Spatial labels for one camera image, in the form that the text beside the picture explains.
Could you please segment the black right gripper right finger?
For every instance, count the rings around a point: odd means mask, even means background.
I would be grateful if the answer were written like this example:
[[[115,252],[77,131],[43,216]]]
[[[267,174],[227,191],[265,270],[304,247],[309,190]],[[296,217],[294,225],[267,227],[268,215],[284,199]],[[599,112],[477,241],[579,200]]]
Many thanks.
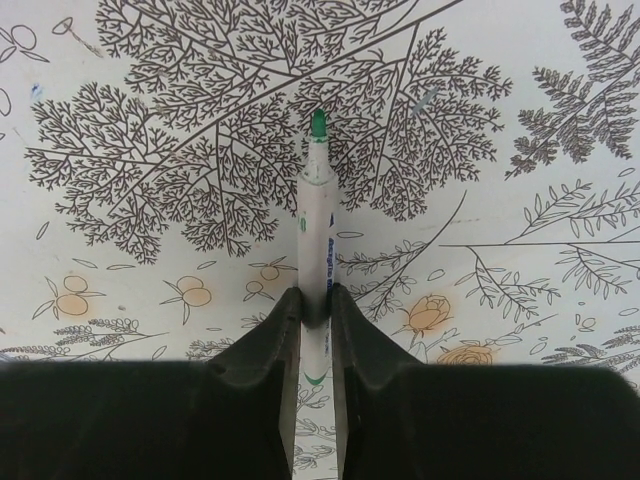
[[[639,399],[604,368],[420,362],[332,291],[343,479],[635,479]]]

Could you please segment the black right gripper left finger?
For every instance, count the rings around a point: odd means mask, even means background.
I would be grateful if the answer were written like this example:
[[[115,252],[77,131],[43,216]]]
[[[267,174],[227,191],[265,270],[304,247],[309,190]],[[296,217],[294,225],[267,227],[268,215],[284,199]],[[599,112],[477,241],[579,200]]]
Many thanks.
[[[207,361],[1,367],[5,479],[288,479],[302,298]]]

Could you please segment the white green-tipped marker pen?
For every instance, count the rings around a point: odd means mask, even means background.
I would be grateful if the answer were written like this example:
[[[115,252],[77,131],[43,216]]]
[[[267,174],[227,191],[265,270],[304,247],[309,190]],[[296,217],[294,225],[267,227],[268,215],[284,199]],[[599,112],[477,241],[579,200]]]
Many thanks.
[[[311,117],[307,161],[297,180],[297,286],[303,295],[302,371],[316,386],[331,364],[330,293],[336,257],[338,178],[329,162],[326,114]]]

